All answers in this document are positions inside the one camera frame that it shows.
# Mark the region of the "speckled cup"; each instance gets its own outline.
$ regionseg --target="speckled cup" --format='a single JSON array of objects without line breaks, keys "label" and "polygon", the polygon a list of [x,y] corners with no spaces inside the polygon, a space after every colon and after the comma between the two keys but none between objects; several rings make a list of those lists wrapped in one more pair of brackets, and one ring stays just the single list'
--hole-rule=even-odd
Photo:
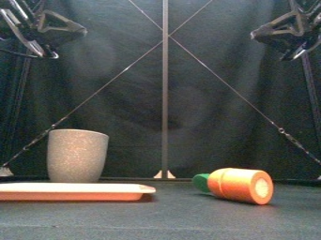
[{"label": "speckled cup", "polygon": [[95,131],[52,130],[47,154],[49,180],[53,183],[97,182],[105,165],[108,139]]}]

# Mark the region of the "orange tray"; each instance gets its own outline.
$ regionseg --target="orange tray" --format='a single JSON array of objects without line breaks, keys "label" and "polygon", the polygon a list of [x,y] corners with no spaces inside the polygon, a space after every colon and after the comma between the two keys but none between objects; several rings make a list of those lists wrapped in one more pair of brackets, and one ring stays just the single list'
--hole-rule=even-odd
[{"label": "orange tray", "polygon": [[138,201],[154,192],[138,184],[5,183],[0,201]]}]

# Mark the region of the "metal pole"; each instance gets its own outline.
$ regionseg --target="metal pole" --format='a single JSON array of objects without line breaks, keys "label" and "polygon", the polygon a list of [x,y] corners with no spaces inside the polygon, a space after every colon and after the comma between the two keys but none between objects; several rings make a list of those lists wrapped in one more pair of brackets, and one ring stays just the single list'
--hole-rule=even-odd
[{"label": "metal pole", "polygon": [[168,170],[168,0],[163,0],[162,179]]}]

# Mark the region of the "black fabric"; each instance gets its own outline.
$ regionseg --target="black fabric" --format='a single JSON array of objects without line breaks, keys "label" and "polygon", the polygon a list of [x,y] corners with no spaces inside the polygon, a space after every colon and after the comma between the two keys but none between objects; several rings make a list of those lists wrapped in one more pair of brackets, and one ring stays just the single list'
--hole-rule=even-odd
[{"label": "black fabric", "polygon": [[[88,35],[59,49],[59,60],[32,60],[11,155],[107,84],[59,127],[109,135],[103,176],[152,177],[160,170],[162,1],[132,3],[48,1],[47,8],[84,25]],[[170,1],[170,171],[192,177],[242,167],[273,178],[314,179],[319,165],[226,86],[319,157],[301,60],[279,62],[278,52],[250,38],[251,30],[289,12],[289,3],[207,3]],[[313,64],[317,76],[318,69]],[[12,162],[13,172],[47,174],[45,154],[47,139]]]},{"label": "black fabric", "polygon": [[275,185],[258,206],[190,182],[140,184],[156,189],[140,202],[0,202],[2,239],[319,239],[319,187]]}]

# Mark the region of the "diagonal wire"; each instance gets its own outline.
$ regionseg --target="diagonal wire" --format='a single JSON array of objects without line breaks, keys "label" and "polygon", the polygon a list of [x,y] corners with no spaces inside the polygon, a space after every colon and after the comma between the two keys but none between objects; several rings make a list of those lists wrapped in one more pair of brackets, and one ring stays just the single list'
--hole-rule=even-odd
[{"label": "diagonal wire", "polygon": [[278,132],[286,137],[286,139],[299,148],[305,154],[314,160],[315,163],[321,165],[321,160],[314,156],[314,154],[303,147],[299,141],[297,141],[293,136],[286,132],[286,130],[277,126],[271,119],[263,114],[263,112],[251,104],[251,102],[243,97],[243,95],[234,89],[234,87],[225,81],[225,79],[211,70],[211,68],[199,60],[199,58],[188,51],[188,49],[172,38],[170,39],[175,44],[186,51],[186,53],[194,58],[194,60],[206,68],[206,70],[216,77],[219,82],[225,84],[233,93],[239,96],[239,98],[250,105],[250,107],[259,113],[259,115],[270,122],[270,124],[277,128]]},{"label": "diagonal wire", "polygon": [[[286,137],[286,139],[295,145],[298,149],[301,149],[306,155],[321,165],[321,160],[313,155],[313,153],[303,147],[299,141],[297,141],[293,136],[286,132],[286,130],[277,126],[277,124],[271,121],[271,119],[263,114],[263,112],[253,105],[253,103],[247,100],[247,98],[235,90],[235,88],[225,81],[225,79],[214,72],[212,69],[200,61],[200,59],[188,51],[188,49],[174,39],[171,36],[186,24],[191,21],[191,19],[199,14],[199,12],[208,6],[208,4],[212,2],[210,0],[195,12],[194,14],[182,22],[182,24],[172,30],[172,32],[168,34],[168,38],[175,42],[175,44],[187,52],[187,54],[194,58],[194,60],[207,69],[207,71],[215,76],[215,78],[219,80],[222,84],[225,84],[229,89],[233,91],[233,93],[250,105],[250,107],[259,113],[259,115],[270,122],[270,124],[277,128],[278,132]],[[290,8],[295,7],[295,2],[290,0]],[[143,9],[135,5],[138,10],[143,13],[143,15],[151,20],[151,22],[158,26],[159,29],[160,26],[155,23],[155,21],[151,19],[151,17],[146,14]]]},{"label": "diagonal wire", "polygon": [[7,161],[1,168],[7,168],[13,160],[16,160],[20,155],[29,150],[29,148],[48,135],[49,131],[53,130],[69,117],[71,115],[91,101],[91,99],[105,89],[105,87],[115,82],[115,80],[130,70],[130,68],[156,49],[162,44],[158,42],[146,53],[116,74],[116,76],[85,98],[85,100],[64,115],[64,117],[53,123],[47,130],[44,130],[35,139],[23,147],[23,149],[13,155],[13,157]]}]

